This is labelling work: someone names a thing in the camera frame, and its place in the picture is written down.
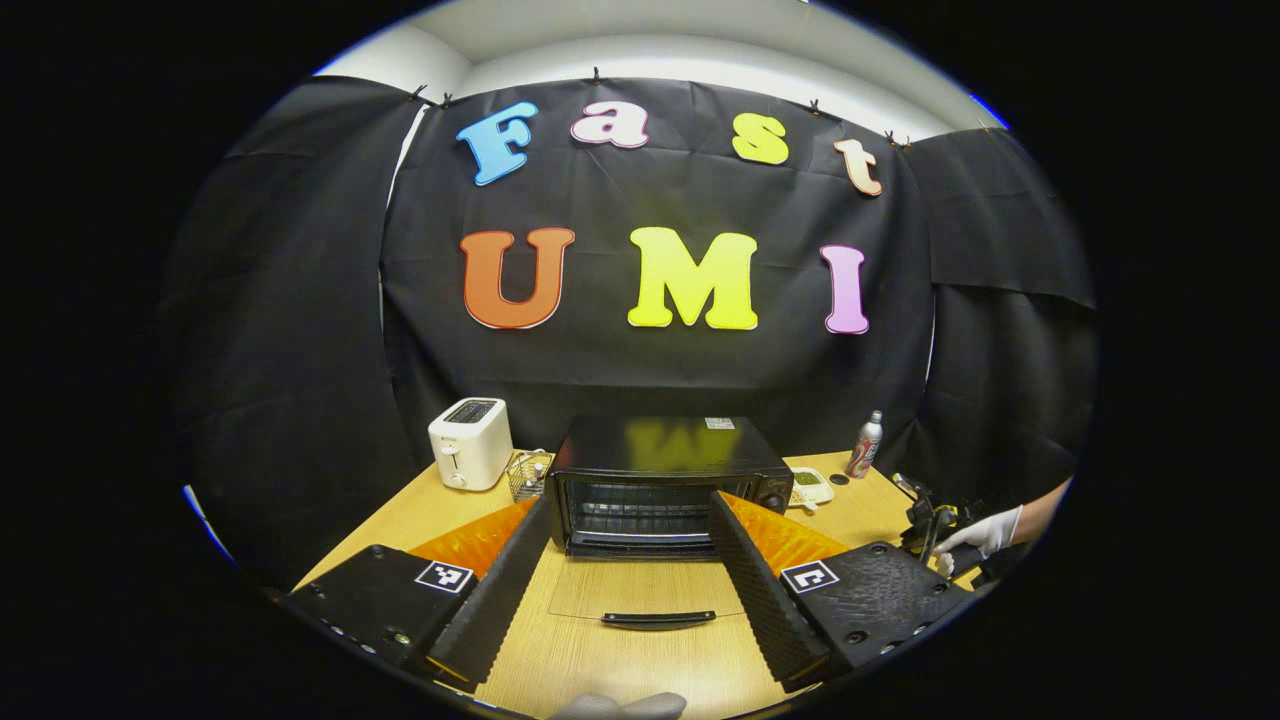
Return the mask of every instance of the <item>pink letter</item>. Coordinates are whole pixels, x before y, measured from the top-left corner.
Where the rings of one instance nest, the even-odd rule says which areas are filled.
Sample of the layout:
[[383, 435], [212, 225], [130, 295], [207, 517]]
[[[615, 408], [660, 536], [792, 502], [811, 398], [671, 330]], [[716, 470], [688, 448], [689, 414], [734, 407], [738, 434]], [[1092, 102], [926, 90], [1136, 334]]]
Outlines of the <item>pink letter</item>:
[[640, 147], [649, 142], [644, 126], [649, 113], [634, 102], [591, 102], [582, 108], [582, 118], [568, 128], [568, 133], [582, 142], [612, 142], [618, 147]]
[[831, 264], [831, 315], [827, 316], [827, 331], [863, 334], [870, 327], [863, 315], [863, 290], [858, 277], [863, 254], [844, 245], [826, 245], [820, 252]]

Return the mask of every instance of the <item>spray can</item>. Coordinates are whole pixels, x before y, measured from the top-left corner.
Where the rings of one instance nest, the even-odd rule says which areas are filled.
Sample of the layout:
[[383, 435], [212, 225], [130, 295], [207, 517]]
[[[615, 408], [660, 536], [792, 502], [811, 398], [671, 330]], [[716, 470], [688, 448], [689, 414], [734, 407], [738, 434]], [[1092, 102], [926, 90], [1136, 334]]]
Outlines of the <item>spray can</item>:
[[858, 445], [854, 446], [852, 455], [849, 456], [849, 468], [845, 474], [850, 478], [863, 478], [876, 459], [879, 450], [879, 441], [884, 437], [884, 427], [881, 425], [881, 411], [872, 413], [872, 419], [858, 430]]

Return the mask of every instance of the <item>yellow letter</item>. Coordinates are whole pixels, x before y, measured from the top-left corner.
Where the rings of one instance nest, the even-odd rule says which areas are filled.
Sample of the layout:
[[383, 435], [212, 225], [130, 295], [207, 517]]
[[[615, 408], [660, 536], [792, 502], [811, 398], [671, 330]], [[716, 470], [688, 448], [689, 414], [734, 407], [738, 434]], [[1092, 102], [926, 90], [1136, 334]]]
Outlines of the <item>yellow letter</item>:
[[742, 113], [733, 118], [733, 132], [739, 135], [733, 138], [733, 150], [746, 160], [780, 165], [791, 152], [782, 141], [787, 128], [777, 118]]
[[751, 311], [751, 255], [755, 241], [745, 234], [721, 233], [707, 249], [701, 265], [671, 228], [636, 228], [631, 242], [640, 247], [640, 301], [627, 313], [627, 322], [644, 328], [671, 324], [667, 288], [686, 325], [698, 322], [712, 290], [716, 300], [707, 324], [722, 331], [755, 328]]

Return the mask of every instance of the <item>person's arm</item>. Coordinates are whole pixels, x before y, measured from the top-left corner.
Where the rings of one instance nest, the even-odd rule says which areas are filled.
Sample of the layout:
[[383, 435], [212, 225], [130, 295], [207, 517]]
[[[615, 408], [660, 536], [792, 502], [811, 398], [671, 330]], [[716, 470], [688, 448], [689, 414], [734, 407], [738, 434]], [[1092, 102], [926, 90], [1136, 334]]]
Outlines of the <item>person's arm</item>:
[[960, 543], [977, 547], [982, 552], [982, 559], [986, 560], [1009, 546], [1041, 537], [1048, 529], [1048, 523], [1053, 519], [1053, 511], [1057, 509], [1057, 503], [1062, 500], [1062, 493], [1066, 492], [1066, 486], [1069, 484], [1071, 484], [1071, 478], [1068, 478], [1047, 495], [1027, 505], [1019, 505], [1012, 510], [1005, 510], [1004, 512], [983, 518], [938, 543], [933, 548], [933, 555], [938, 556], [938, 571], [946, 577], [951, 577], [954, 566], [951, 548]]
[[1028, 541], [1033, 541], [1048, 529], [1050, 520], [1053, 519], [1053, 511], [1057, 510], [1057, 503], [1062, 501], [1062, 495], [1066, 493], [1066, 486], [1071, 484], [1071, 478], [1057, 486], [1048, 495], [1038, 497], [1023, 506], [1023, 514], [1018, 519], [1018, 527], [1014, 529], [1014, 538], [1009, 544], [1018, 544]]

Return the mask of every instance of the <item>small object on table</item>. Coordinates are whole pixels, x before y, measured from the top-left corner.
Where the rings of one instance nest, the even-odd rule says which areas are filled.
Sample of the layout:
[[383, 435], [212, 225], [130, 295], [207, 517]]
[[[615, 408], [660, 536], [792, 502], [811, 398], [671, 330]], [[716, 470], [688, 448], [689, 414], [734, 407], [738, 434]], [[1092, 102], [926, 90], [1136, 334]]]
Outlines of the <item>small object on table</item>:
[[867, 420], [867, 424], [858, 432], [858, 443], [854, 445], [854, 452], [849, 456], [849, 465], [845, 469], [850, 478], [861, 479], [870, 469], [876, 451], [879, 450], [879, 442], [884, 437], [881, 416], [881, 411], [876, 410], [872, 413], [870, 420]]
[[550, 461], [552, 454], [543, 448], [521, 450], [516, 454], [516, 457], [507, 465], [507, 484], [511, 488], [513, 502], [543, 495], [547, 466], [550, 465]]
[[791, 471], [796, 480], [791, 487], [788, 507], [804, 506], [809, 512], [817, 512], [819, 502], [829, 502], [836, 497], [835, 488], [813, 468], [792, 468]]
[[626, 614], [605, 612], [600, 621], [605, 625], [623, 628], [627, 630], [677, 630], [710, 623], [716, 619], [716, 611], [701, 612], [662, 612], [662, 614]]

